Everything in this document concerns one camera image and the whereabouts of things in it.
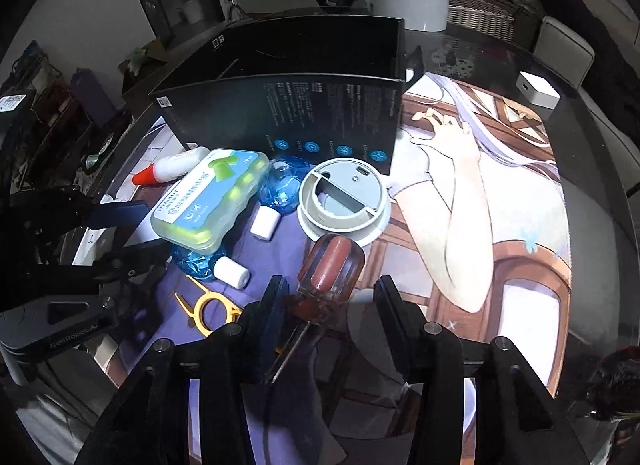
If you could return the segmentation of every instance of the plastic case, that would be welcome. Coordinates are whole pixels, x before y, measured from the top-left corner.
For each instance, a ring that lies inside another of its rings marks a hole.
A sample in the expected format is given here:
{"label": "plastic case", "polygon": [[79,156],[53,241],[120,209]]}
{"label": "plastic case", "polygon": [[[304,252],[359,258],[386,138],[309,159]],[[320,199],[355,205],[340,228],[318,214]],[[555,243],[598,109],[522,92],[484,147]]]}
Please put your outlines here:
{"label": "plastic case", "polygon": [[154,209],[151,227],[176,245],[213,254],[268,168],[261,152],[211,151]]}

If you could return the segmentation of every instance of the white bottle with red cap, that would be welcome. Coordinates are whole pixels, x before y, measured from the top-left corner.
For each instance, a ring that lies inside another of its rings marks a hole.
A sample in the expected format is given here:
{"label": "white bottle with red cap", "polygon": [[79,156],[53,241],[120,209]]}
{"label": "white bottle with red cap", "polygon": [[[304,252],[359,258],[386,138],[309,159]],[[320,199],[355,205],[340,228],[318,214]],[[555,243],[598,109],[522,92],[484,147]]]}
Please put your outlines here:
{"label": "white bottle with red cap", "polygon": [[133,177],[133,185],[156,185],[178,179],[190,173],[209,153],[206,147],[196,147],[175,156],[156,160]]}

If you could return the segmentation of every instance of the red cap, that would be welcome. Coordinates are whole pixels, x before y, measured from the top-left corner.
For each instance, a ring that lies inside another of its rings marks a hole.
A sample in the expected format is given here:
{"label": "red cap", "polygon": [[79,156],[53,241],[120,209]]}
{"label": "red cap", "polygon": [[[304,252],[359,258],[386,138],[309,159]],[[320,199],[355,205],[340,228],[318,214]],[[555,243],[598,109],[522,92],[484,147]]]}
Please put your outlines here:
{"label": "red cap", "polygon": [[156,185],[160,183],[154,175],[154,164],[152,163],[145,170],[141,170],[133,177],[133,185]]}

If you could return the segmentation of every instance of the black box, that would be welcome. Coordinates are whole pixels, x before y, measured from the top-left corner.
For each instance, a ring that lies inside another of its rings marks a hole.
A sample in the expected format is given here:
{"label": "black box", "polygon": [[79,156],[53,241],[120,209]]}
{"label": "black box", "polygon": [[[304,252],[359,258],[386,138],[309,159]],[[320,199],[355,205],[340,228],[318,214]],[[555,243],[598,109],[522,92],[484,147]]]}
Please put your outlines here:
{"label": "black box", "polygon": [[347,156],[388,174],[405,72],[402,20],[272,16],[229,26],[152,96],[185,146]]}

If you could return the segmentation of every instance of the white cube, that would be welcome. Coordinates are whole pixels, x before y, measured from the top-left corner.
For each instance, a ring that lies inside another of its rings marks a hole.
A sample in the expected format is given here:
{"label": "white cube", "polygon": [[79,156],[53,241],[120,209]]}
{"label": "white cube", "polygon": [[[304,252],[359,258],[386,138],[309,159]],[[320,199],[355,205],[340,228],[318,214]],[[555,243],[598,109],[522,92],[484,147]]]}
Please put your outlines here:
{"label": "white cube", "polygon": [[518,80],[516,80],[516,86],[527,97],[527,100],[536,106],[556,109],[556,105],[560,101],[560,95],[551,87],[551,84],[537,75],[521,71]]}

